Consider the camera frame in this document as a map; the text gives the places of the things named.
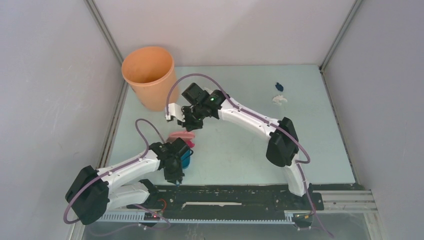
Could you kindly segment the blue plastic dustpan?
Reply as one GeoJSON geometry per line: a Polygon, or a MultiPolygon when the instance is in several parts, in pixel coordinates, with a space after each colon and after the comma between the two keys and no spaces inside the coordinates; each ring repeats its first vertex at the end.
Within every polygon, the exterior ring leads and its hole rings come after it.
{"type": "Polygon", "coordinates": [[[170,180],[169,183],[172,183],[177,186],[182,183],[185,176],[185,174],[183,173],[183,170],[185,170],[189,166],[191,155],[193,153],[194,151],[190,149],[179,158],[178,158],[178,155],[175,155],[173,157],[174,163],[176,164],[176,179],[170,180]]]}

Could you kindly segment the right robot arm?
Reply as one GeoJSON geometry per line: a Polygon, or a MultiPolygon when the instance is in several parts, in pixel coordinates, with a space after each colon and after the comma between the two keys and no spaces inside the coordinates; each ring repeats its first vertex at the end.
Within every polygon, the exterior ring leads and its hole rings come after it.
{"type": "Polygon", "coordinates": [[[216,118],[259,135],[267,143],[266,159],[283,169],[292,193],[291,204],[297,209],[304,209],[310,204],[309,184],[299,166],[301,147],[289,118],[278,120],[267,117],[243,106],[220,89],[210,91],[196,83],[190,84],[182,96],[189,105],[168,103],[165,114],[168,121],[177,119],[178,124],[190,132],[202,129],[205,118],[216,118]]]}

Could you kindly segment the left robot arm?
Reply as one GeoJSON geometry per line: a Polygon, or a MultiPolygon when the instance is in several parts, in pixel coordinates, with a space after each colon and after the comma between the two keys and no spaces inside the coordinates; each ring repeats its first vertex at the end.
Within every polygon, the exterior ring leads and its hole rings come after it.
{"type": "Polygon", "coordinates": [[[143,176],[163,171],[171,184],[182,183],[183,158],[191,151],[180,137],[173,142],[154,142],[148,148],[119,164],[94,169],[86,166],[71,184],[65,200],[83,225],[90,225],[107,211],[129,205],[153,208],[158,202],[156,187],[143,176]]]}

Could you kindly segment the pink hand brush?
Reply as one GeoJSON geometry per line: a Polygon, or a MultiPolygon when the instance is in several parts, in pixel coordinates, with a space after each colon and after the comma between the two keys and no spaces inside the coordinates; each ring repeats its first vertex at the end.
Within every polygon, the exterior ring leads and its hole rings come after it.
{"type": "Polygon", "coordinates": [[[187,141],[192,141],[195,138],[195,136],[196,135],[190,131],[174,131],[168,135],[166,141],[172,143],[177,138],[181,138],[182,140],[187,142],[187,141]]]}

